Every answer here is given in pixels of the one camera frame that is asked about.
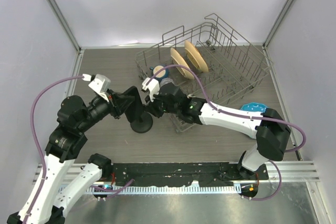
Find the clear drinking glass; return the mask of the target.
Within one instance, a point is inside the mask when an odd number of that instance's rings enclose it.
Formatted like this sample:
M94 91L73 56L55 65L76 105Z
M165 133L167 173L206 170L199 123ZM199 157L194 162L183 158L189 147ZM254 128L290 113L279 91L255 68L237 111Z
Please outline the clear drinking glass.
M174 83L174 81L171 78L164 78L164 79L161 80L160 86L164 86L168 83Z

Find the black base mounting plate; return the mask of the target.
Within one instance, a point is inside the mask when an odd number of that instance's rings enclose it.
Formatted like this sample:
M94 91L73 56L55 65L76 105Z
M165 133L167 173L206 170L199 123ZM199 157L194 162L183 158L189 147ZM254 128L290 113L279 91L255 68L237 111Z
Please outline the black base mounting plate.
M111 175L116 186L133 180L137 187L188 187L198 182L201 187L230 186L233 182L268 180L266 165L253 174L239 173L238 164L229 162L206 163L115 163Z

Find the blue polka dot plate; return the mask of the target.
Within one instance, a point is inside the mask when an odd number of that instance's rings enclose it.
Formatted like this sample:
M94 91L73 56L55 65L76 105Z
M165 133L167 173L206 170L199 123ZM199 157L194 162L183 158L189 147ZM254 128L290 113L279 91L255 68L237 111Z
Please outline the blue polka dot plate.
M244 104L240 110L250 112L262 112L264 113L268 107L263 103L251 102Z

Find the cream plate front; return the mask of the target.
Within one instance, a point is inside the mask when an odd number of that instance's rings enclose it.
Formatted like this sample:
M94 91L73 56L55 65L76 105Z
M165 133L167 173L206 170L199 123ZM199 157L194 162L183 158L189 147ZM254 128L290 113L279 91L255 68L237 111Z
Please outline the cream plate front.
M180 74L187 79L194 80L194 76L191 74L190 71L188 71L188 69L190 69L188 64L186 63L184 58L180 55L180 53L176 49L171 48L170 55L175 65L181 65L184 67L184 68L176 67L177 70L180 72Z

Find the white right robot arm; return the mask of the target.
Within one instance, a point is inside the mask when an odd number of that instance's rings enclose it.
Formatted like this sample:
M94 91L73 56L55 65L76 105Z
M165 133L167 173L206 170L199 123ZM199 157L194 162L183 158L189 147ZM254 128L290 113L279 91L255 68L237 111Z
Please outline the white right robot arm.
M188 96L171 82L161 86L155 79L143 81L142 90L148 92L147 111L157 118L164 113L174 114L185 123L220 126L255 139L256 144L243 152L237 164L242 179L250 179L265 162L284 158L291 130L281 124L276 110L258 113L231 109Z

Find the cream plate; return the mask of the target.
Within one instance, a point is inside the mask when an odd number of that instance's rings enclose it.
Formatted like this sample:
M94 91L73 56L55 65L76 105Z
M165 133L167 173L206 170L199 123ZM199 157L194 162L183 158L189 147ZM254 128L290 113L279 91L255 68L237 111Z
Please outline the cream plate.
M184 67L184 68L176 67L177 70L180 72L180 74L187 79L194 80L194 76L191 74L190 71L188 71L188 69L190 69L188 64L186 63L184 58L180 55L180 53L176 49L171 48L170 55L175 65L181 65Z
M208 65L197 48L187 40L184 41L184 48L186 55L193 66L201 72L208 72Z

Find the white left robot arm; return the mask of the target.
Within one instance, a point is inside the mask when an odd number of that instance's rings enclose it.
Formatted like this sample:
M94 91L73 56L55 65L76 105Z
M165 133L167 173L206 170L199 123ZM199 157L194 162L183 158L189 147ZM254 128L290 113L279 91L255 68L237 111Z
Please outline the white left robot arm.
M97 95L89 105L78 95L65 98L58 111L58 126L51 133L43 156L43 168L27 203L11 214L7 223L64 223L81 195L96 181L107 181L112 174L112 161L101 155L90 156L84 170L59 192L70 167L87 142L85 132L111 115L125 114L134 122L136 107L142 102L136 87L123 93L107 90L107 98Z

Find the blue mug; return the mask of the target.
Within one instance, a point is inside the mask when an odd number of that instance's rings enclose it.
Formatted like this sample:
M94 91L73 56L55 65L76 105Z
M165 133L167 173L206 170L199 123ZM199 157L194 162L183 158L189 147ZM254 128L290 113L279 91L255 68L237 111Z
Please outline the blue mug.
M158 82L161 82L163 79L169 76L169 71L167 69L161 70L163 68L164 68L163 65L157 65L155 67L150 67L151 74L155 75L155 79Z

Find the cream plate rear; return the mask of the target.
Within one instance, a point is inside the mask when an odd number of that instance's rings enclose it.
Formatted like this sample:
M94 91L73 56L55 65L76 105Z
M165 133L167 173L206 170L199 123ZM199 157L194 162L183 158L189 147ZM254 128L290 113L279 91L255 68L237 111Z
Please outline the cream plate rear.
M186 55L193 66L201 72L208 72L208 65L197 48L187 40L184 41L184 48Z

